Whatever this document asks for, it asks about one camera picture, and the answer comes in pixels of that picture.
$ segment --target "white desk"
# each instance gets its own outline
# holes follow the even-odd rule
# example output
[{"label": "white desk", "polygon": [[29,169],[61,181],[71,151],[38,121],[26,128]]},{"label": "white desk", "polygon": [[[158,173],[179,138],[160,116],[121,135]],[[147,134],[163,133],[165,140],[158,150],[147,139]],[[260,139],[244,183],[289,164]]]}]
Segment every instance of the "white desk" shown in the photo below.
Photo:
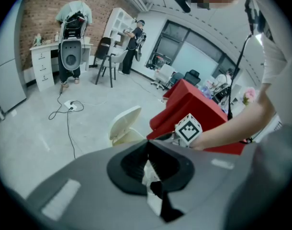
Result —
[{"label": "white desk", "polygon": [[[59,43],[35,46],[30,48],[32,56],[32,65],[36,78],[36,83],[40,91],[54,86],[52,75],[51,53],[52,50],[58,50]],[[93,44],[82,44],[82,63],[86,62],[85,70],[89,70],[90,50]]]}]

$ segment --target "person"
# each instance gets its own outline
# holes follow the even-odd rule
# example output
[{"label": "person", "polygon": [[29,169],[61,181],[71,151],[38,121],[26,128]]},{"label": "person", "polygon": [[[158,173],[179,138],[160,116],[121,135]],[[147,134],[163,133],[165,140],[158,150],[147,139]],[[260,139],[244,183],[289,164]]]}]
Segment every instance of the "person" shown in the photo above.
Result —
[{"label": "person", "polygon": [[[84,16],[87,18],[87,24],[92,23],[92,11],[89,6],[85,3],[86,0],[76,0],[65,4],[58,15],[56,16],[56,21],[61,24],[61,31],[59,35],[59,50],[58,50],[58,63],[59,63],[59,73],[60,73],[60,80],[63,88],[68,88],[67,83],[67,70],[64,68],[62,59],[61,59],[61,43],[62,43],[62,35],[64,30],[64,21],[67,19],[68,15],[71,14],[75,9],[77,12],[80,11]],[[74,72],[74,79],[75,84],[79,84],[79,77],[80,77],[80,68],[73,71]]]},{"label": "person", "polygon": [[[203,0],[225,6],[235,0]],[[195,150],[219,147],[244,140],[263,129],[275,111],[284,124],[292,125],[292,28],[273,0],[256,0],[264,18],[261,41],[265,56],[264,75],[257,100],[235,118],[206,132],[192,143]]]},{"label": "person", "polygon": [[222,87],[224,86],[230,86],[232,82],[232,76],[233,76],[233,69],[229,68],[226,75],[220,74],[218,77],[215,79],[214,83],[211,86],[211,92],[212,95],[217,94],[222,90]]},{"label": "person", "polygon": [[132,66],[132,60],[135,56],[135,50],[137,47],[136,39],[139,38],[142,35],[143,32],[143,26],[145,25],[145,21],[140,20],[137,23],[137,27],[134,29],[133,32],[125,32],[125,34],[130,37],[130,41],[128,44],[128,47],[126,50],[128,50],[128,53],[123,61],[123,70],[119,71],[121,74],[130,74],[130,69]]}]

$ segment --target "drawer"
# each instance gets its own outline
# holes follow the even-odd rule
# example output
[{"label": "drawer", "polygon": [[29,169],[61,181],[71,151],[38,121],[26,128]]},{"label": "drawer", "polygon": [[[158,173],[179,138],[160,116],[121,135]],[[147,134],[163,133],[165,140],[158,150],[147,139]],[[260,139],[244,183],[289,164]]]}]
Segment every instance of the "drawer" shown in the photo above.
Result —
[{"label": "drawer", "polygon": [[39,77],[41,75],[51,73],[52,72],[51,63],[49,64],[48,62],[46,64],[43,63],[41,65],[34,65],[33,70],[34,70],[35,77]]},{"label": "drawer", "polygon": [[37,86],[39,87],[40,91],[48,89],[51,86],[55,85],[54,77],[52,73],[43,74],[36,78]]},{"label": "drawer", "polygon": [[42,53],[33,53],[32,64],[33,66],[41,66],[41,65],[51,66],[50,51],[46,51]]}]

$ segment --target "ceiling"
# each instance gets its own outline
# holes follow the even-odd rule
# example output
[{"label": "ceiling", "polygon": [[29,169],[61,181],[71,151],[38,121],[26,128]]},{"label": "ceiling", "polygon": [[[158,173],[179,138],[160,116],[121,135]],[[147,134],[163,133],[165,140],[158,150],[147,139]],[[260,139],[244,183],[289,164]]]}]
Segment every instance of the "ceiling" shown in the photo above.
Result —
[{"label": "ceiling", "polygon": [[[246,0],[239,0],[236,4],[222,9],[197,9],[192,7],[190,14],[184,14],[180,6],[174,0],[142,0],[145,3],[153,3],[151,10],[164,12],[187,20],[206,30],[223,43],[233,56],[238,57],[244,40],[249,34],[247,15],[244,11]],[[241,68],[245,69],[255,83],[261,83],[263,75],[264,56],[259,41],[253,37],[247,44]]]}]

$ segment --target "electrical outlet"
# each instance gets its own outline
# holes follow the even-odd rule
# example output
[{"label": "electrical outlet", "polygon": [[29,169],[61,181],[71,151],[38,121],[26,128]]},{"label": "electrical outlet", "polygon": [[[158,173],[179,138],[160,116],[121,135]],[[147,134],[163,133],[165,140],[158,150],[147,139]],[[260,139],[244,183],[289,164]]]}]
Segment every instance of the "electrical outlet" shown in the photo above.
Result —
[{"label": "electrical outlet", "polygon": [[77,106],[75,105],[75,104],[70,104],[71,102],[74,102],[75,100],[69,100],[69,101],[67,101],[67,102],[65,102],[64,103],[64,105],[68,108],[68,109],[70,109],[71,107],[73,108],[72,110],[73,111],[76,111],[77,110]]}]

